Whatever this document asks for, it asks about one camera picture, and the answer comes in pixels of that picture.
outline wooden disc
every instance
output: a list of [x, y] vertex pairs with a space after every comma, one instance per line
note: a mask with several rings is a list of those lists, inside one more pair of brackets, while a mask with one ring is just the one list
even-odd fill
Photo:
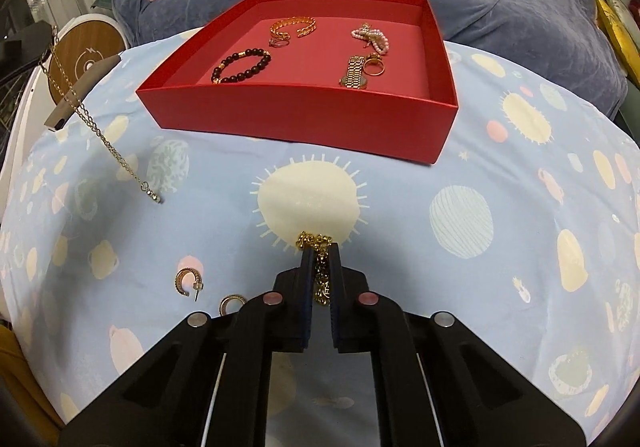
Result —
[[[116, 28], [104, 21], [91, 20], [80, 23], [69, 30], [55, 48], [66, 76], [75, 84], [91, 66], [106, 57], [116, 55], [125, 49], [122, 36]], [[63, 77], [54, 59], [51, 60], [49, 75], [49, 92], [58, 104], [63, 95], [69, 91], [69, 84]], [[60, 87], [63, 95], [53, 84]]]

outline yellow pillow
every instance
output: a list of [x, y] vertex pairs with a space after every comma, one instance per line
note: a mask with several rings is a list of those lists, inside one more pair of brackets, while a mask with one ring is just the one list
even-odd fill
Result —
[[605, 0], [596, 0], [600, 23], [604, 26], [616, 55], [629, 72], [631, 82], [640, 88], [640, 55], [628, 31]]

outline red tray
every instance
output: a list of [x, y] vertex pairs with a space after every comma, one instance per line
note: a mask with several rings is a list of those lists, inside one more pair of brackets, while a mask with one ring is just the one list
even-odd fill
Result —
[[[317, 29], [270, 48], [269, 27], [291, 16]], [[367, 55], [351, 31], [384, 32], [385, 72], [366, 90], [338, 84], [352, 55]], [[211, 71], [233, 52], [263, 48], [270, 64], [236, 84], [213, 85]], [[223, 76], [250, 68], [235, 61]], [[213, 132], [381, 154], [433, 164], [458, 110], [449, 60], [427, 0], [244, 0], [191, 37], [137, 91], [162, 128]]]

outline chain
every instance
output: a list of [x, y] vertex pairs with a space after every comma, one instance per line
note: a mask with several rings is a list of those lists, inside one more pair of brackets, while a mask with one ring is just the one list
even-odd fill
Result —
[[126, 169], [126, 171], [136, 180], [136, 182], [138, 182], [138, 184], [140, 184], [140, 189], [143, 192], [145, 192], [146, 195], [149, 196], [149, 198], [151, 198], [154, 202], [162, 203], [162, 199], [160, 198], [160, 196], [158, 194], [154, 193], [151, 190], [151, 188], [149, 187], [148, 182], [143, 182], [140, 179], [140, 176], [138, 176], [133, 171], [133, 169], [131, 169], [131, 166], [127, 163], [127, 161], [122, 157], [122, 155], [118, 152], [118, 150], [116, 150], [116, 148], [113, 147], [113, 144], [111, 144], [111, 142], [109, 142], [109, 140], [107, 140], [107, 138], [102, 134], [102, 132], [100, 131], [100, 128], [95, 123], [95, 121], [92, 118], [92, 116], [89, 114], [89, 111], [87, 111], [87, 109], [84, 106], [84, 104], [82, 104], [82, 102], [79, 100], [78, 94], [76, 94], [76, 91], [74, 90], [74, 87], [71, 84], [71, 81], [69, 80], [69, 77], [66, 75], [65, 69], [63, 68], [62, 64], [60, 63], [60, 60], [58, 59], [58, 56], [57, 56], [57, 54], [55, 52], [55, 47], [58, 45], [58, 43], [59, 43], [58, 33], [56, 32], [54, 34], [54, 42], [50, 46], [52, 62], [55, 61], [56, 65], [58, 66], [58, 68], [60, 68], [60, 71], [62, 72], [62, 76], [63, 76], [66, 84], [69, 86], [69, 92], [71, 93], [72, 97], [75, 99], [76, 102], [75, 103], [72, 102], [71, 98], [69, 98], [68, 95], [65, 95], [63, 93], [62, 88], [60, 88], [60, 85], [58, 85], [58, 83], [55, 80], [53, 80], [53, 78], [51, 77], [51, 74], [50, 74], [51, 66], [49, 65], [49, 69], [47, 70], [47, 68], [44, 66], [44, 63], [43, 63], [43, 61], [41, 59], [40, 60], [40, 68], [42, 68], [42, 71], [47, 76], [47, 79], [49, 79], [49, 83], [53, 84], [55, 89], [58, 90], [58, 93], [60, 94], [60, 96], [64, 100], [66, 100], [66, 102], [69, 104], [69, 106], [71, 106], [73, 108], [73, 110], [75, 111], [76, 114], [78, 114], [78, 117], [80, 117], [82, 122], [84, 122], [89, 127], [89, 129], [92, 132], [94, 132], [94, 134], [98, 138], [100, 138], [100, 140], [104, 144], [105, 148], [107, 148], [107, 150], [116, 159], [116, 161], [122, 167], [124, 167], [124, 169]]
[[333, 243], [329, 236], [322, 234], [300, 233], [296, 241], [296, 247], [300, 250], [305, 247], [311, 247], [316, 251], [316, 260], [314, 268], [316, 270], [316, 290], [314, 292], [314, 300], [325, 306], [329, 304], [329, 254], [326, 248]]

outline cream sun print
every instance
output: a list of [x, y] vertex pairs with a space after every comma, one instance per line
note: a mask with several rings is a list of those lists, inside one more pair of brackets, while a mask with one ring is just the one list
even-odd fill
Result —
[[505, 92], [502, 110], [523, 137], [536, 144], [546, 144], [551, 140], [551, 124], [517, 93]]
[[273, 246], [284, 243], [284, 250], [294, 247], [302, 231], [331, 236], [338, 244], [351, 241], [351, 234], [360, 234], [356, 224], [367, 225], [360, 218], [367, 196], [360, 193], [367, 183], [357, 183], [359, 170], [350, 172], [351, 162], [339, 165], [340, 157], [332, 162], [322, 154], [312, 154], [296, 162], [289, 159], [284, 167], [265, 169], [264, 178], [253, 182], [257, 189], [258, 208], [263, 220], [256, 226], [260, 237], [273, 234]]

